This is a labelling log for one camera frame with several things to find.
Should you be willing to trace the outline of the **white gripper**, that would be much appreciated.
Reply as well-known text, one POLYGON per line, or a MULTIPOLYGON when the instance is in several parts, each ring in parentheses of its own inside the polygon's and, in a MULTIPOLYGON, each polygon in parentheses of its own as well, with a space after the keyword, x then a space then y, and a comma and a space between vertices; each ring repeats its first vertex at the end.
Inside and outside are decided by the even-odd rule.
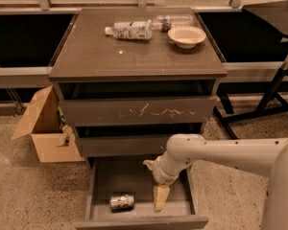
POLYGON ((176 161, 168 152, 156 160, 144 160, 143 164, 153 173, 158 186, 154 186, 154 211, 159 213, 165 206, 170 187, 179 177, 180 172, 191 166, 190 160, 176 161))

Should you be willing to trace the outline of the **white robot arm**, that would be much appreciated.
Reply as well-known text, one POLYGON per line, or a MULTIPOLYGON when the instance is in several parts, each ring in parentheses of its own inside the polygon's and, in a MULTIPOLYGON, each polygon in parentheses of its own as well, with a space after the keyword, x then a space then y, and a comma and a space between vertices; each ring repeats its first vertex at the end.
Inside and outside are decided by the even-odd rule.
POLYGON ((261 230, 288 230, 288 138, 206 140, 199 134, 175 134, 166 151, 144 164, 152 172, 154 210, 163 209, 169 186, 197 160, 269 178, 261 230))

